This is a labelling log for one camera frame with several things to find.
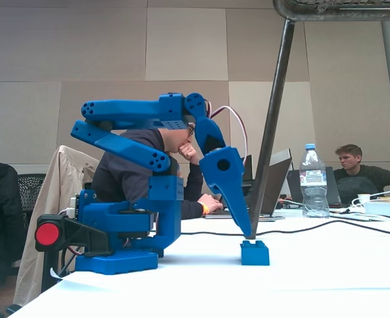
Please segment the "right hand of man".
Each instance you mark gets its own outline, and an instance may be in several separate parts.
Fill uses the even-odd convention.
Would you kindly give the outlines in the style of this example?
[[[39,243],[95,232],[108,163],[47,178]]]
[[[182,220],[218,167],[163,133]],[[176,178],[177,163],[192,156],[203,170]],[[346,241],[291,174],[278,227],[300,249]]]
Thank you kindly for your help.
[[[208,215],[217,211],[219,209],[223,209],[223,205],[217,199],[212,197],[211,195],[205,194],[202,197],[202,202],[205,206],[203,214]]]

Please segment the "left hand of man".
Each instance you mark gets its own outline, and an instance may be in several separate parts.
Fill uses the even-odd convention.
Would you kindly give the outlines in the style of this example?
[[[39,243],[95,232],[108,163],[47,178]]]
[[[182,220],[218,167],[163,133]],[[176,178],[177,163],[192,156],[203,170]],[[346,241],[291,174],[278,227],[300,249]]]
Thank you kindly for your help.
[[[182,144],[178,147],[178,153],[189,163],[193,165],[199,165],[200,159],[197,151],[190,143]]]

